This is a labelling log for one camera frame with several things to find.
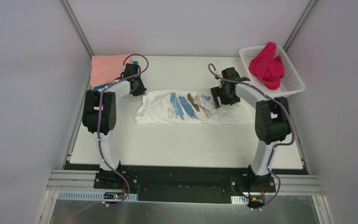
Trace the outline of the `white printed t shirt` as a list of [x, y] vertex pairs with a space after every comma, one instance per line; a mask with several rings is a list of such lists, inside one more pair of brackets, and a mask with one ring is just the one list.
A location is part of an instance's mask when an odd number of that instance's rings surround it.
[[209, 95], [194, 91], [158, 90], [143, 96], [134, 120], [137, 125], [241, 125], [253, 123], [255, 111], [244, 100], [215, 108]]

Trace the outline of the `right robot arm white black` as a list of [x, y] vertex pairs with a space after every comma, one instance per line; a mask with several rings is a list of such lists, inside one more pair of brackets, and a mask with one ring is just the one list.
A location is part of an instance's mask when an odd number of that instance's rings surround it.
[[249, 165], [246, 186], [258, 191], [272, 177], [271, 163], [275, 150], [284, 146], [287, 135], [293, 133], [293, 124], [285, 97], [273, 98], [252, 85], [247, 77], [240, 77], [235, 68], [224, 69], [217, 74], [215, 66], [209, 64], [209, 71], [220, 81], [211, 88], [216, 108], [246, 101], [255, 109], [255, 133], [259, 139], [255, 157]]

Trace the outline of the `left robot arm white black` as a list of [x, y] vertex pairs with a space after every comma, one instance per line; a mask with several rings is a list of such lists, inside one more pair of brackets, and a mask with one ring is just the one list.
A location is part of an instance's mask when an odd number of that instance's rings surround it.
[[124, 72], [111, 87], [88, 90], [83, 105], [82, 124], [93, 136], [99, 152], [100, 169], [117, 170], [120, 157], [115, 149], [113, 129], [117, 122], [117, 100], [126, 96], [145, 94], [146, 88], [137, 63], [127, 63]]

